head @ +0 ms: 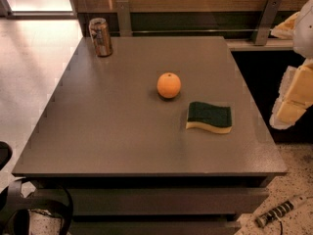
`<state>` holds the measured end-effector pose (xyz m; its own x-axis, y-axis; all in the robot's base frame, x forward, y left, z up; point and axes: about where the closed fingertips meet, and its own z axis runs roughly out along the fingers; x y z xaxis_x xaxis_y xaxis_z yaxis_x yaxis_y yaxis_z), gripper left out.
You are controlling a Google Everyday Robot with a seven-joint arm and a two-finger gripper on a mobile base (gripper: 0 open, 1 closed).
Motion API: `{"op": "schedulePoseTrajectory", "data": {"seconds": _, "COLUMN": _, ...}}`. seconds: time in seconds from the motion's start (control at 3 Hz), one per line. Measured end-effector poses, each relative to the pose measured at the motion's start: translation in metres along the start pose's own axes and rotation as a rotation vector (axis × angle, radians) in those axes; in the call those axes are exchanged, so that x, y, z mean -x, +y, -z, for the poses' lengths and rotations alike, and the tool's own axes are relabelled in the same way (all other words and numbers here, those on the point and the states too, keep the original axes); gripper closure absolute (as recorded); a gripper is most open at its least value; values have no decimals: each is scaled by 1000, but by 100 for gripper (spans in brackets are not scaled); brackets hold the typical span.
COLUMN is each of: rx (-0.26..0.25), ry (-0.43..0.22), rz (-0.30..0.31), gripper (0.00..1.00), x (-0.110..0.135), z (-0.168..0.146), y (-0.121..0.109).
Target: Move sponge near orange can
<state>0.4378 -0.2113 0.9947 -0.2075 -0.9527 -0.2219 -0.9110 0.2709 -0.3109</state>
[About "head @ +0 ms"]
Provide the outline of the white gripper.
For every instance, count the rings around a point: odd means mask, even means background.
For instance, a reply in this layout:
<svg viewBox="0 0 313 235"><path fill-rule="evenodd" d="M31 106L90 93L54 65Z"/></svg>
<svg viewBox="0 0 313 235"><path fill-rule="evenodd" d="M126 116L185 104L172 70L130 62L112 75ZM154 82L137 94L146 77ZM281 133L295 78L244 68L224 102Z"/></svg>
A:
<svg viewBox="0 0 313 235"><path fill-rule="evenodd" d="M272 36L281 39L292 39L292 33L293 50L307 60L298 68L288 66L282 77L269 120L275 129L295 125L313 105L313 0L271 30Z"/></svg>

